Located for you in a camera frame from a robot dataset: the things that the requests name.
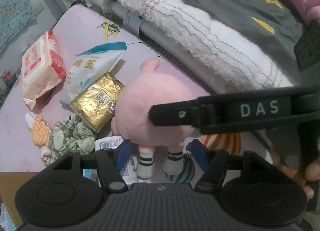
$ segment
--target ridged black surface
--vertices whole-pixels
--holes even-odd
[[[302,231],[291,224],[279,228],[252,227],[227,215],[212,195],[196,193],[189,184],[134,184],[113,194],[93,217],[64,228],[25,224],[20,231]]]

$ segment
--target cardboard box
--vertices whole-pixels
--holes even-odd
[[[35,175],[37,172],[0,172],[0,194],[16,228],[22,225],[22,221],[14,204],[14,196]]]

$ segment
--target pink plush toy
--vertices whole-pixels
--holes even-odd
[[[173,76],[154,72],[160,65],[158,59],[146,60],[141,74],[127,84],[116,103],[111,122],[113,135],[120,135],[139,145],[137,165],[139,180],[152,177],[155,146],[167,146],[168,158],[163,167],[169,175],[177,175],[183,169],[184,140],[197,134],[191,126],[154,126],[148,119],[153,105],[194,99],[188,87]]]

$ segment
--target white plastic bag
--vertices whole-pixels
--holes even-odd
[[[70,105],[73,99],[101,75],[110,72],[123,57],[126,49],[125,43],[110,43],[76,55],[77,60],[67,73],[60,103]]]

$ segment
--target gold foil package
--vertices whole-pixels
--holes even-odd
[[[124,85],[109,72],[71,101],[71,107],[95,131],[115,114],[116,100]]]

